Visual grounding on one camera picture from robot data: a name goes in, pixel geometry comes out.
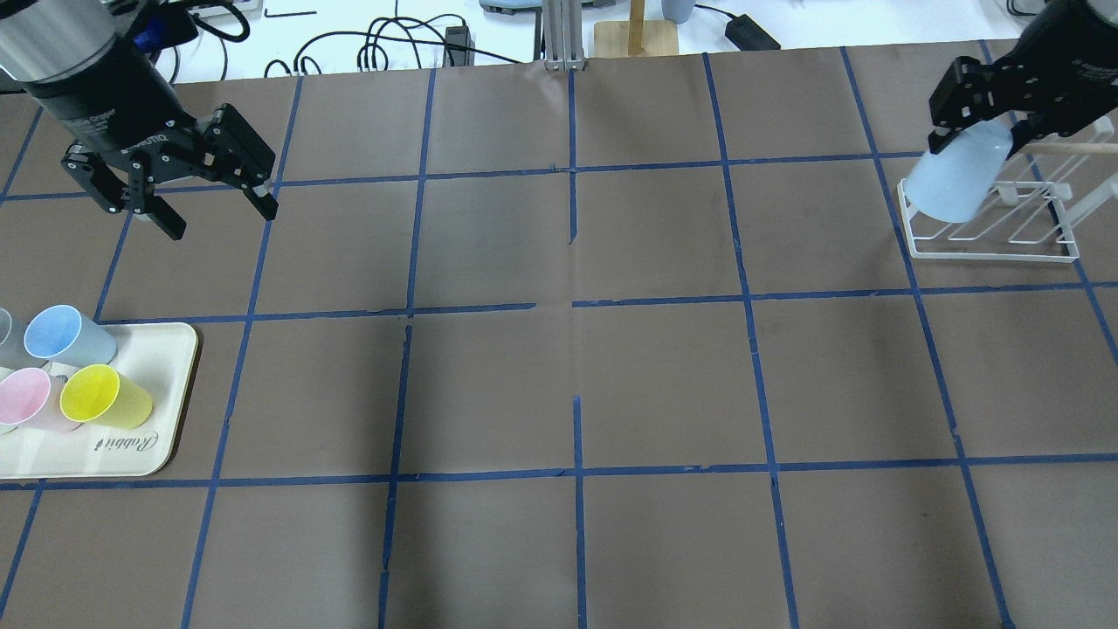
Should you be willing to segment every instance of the yellow cup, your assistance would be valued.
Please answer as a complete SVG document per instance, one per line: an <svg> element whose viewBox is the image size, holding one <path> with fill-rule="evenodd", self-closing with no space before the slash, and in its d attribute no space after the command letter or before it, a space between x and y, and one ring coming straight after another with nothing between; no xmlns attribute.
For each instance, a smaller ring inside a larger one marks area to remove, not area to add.
<svg viewBox="0 0 1118 629"><path fill-rule="evenodd" d="M108 365L91 365L70 377L59 401L75 422L131 430L151 416L151 394Z"/></svg>

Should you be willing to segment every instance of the white floor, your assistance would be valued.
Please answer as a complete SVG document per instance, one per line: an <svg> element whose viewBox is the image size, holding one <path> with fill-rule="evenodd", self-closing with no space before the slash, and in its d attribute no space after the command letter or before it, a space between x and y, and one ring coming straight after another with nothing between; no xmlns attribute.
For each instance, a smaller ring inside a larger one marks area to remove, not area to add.
<svg viewBox="0 0 1118 629"><path fill-rule="evenodd" d="M1021 9L1040 6L1041 0L1016 0ZM1004 0L708 0L705 3L733 13L746 13L773 35L785 48L828 46L866 46L921 41L958 41L969 39L1007 39L1020 35L1025 21L1010 17ZM312 37L331 30L366 30L379 16L392 15L392 0L262 0L269 15L318 11L313 16L266 18L257 9L249 13L252 37L243 44L231 44L228 78L253 78L264 75L273 58L291 64L300 46ZM475 46L506 57L528 60L534 35L531 13L504 16L486 13L477 0L400 0L400 15L429 19L439 13L458 13L466 18ZM617 0L613 7L586 9L582 13L587 54L594 55L594 23L622 20L628 16L629 3ZM659 0L647 0L646 17L662 19ZM236 31L231 18L214 18L214 26ZM695 9L680 25L680 51L720 51L736 49L723 37L727 18L713 11ZM435 22L439 30L456 20L444 18ZM401 34L389 27L385 35ZM356 72L356 54L362 44L358 36L335 36L313 44L307 54L323 72ZM415 55L407 44L387 42L390 66L416 67ZM215 80L221 74L221 48L218 40L203 34L180 48L182 54L179 82ZM440 64L439 46L420 47L424 67ZM476 64L502 63L477 55ZM172 55L160 59L159 68L170 76ZM274 68L272 75L282 74Z"/></svg>

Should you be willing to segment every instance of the power adapter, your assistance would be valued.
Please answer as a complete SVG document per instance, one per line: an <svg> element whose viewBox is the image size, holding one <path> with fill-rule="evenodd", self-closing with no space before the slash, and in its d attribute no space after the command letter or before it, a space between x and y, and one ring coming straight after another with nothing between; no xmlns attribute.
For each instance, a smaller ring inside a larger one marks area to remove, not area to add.
<svg viewBox="0 0 1118 629"><path fill-rule="evenodd" d="M446 27L446 42L451 46L443 48L443 67L447 66L472 66L474 65L474 51L454 48L453 46L474 47L473 39L470 38L468 26Z"/></svg>
<svg viewBox="0 0 1118 629"><path fill-rule="evenodd" d="M749 16L738 16L726 25L726 38L739 50L779 50L780 42L765 32Z"/></svg>

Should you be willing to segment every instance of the white tray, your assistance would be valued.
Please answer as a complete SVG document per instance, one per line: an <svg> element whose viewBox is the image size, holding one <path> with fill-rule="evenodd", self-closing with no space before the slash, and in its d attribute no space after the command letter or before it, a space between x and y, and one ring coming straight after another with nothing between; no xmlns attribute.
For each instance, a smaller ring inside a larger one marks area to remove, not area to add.
<svg viewBox="0 0 1118 629"><path fill-rule="evenodd" d="M145 476L171 458L198 354L198 333L187 324L104 326L116 337L110 365L151 393L154 407L133 430L86 425L56 435L16 429L0 435L0 478ZM48 364L53 375L77 370ZM10 370L0 368L0 380Z"/></svg>

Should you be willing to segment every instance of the wooden base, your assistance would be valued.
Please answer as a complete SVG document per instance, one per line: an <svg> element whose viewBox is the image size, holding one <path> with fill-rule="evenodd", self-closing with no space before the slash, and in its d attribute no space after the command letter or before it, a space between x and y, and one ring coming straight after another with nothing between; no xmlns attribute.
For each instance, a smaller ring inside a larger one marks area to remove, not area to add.
<svg viewBox="0 0 1118 629"><path fill-rule="evenodd" d="M594 25L594 56L608 59L628 57L628 20L604 21ZM644 22L642 57L666 57L680 54L675 25L667 20Z"/></svg>

